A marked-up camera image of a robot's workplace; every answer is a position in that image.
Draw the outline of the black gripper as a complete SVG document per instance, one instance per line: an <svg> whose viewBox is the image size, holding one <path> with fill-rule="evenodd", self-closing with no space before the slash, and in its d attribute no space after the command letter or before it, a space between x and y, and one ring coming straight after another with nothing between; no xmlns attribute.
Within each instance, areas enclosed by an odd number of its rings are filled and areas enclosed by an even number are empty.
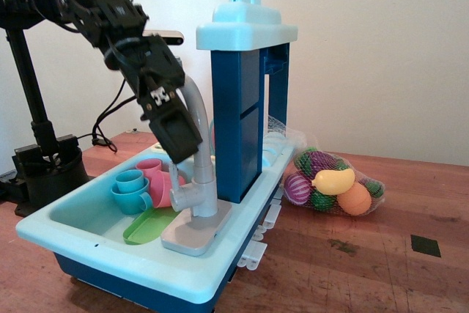
<svg viewBox="0 0 469 313"><path fill-rule="evenodd" d="M159 35L128 37L108 43L103 53L109 70L118 70L149 120L149 128L173 163L199 151L202 138L179 95L184 71Z"/></svg>

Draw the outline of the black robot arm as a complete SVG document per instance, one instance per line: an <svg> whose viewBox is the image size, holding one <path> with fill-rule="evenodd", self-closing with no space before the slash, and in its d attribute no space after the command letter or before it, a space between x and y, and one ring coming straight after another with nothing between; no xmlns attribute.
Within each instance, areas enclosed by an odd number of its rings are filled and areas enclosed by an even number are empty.
<svg viewBox="0 0 469 313"><path fill-rule="evenodd" d="M180 98L188 85L171 52L173 41L144 33L148 17L134 0L1 0L5 30L32 116L35 143L15 151L28 200L18 212L28 216L88 181L74 135L57 137L49 120L24 32L50 21L81 34L98 49L106 67L120 72L172 162L195 155L202 136Z"/></svg>

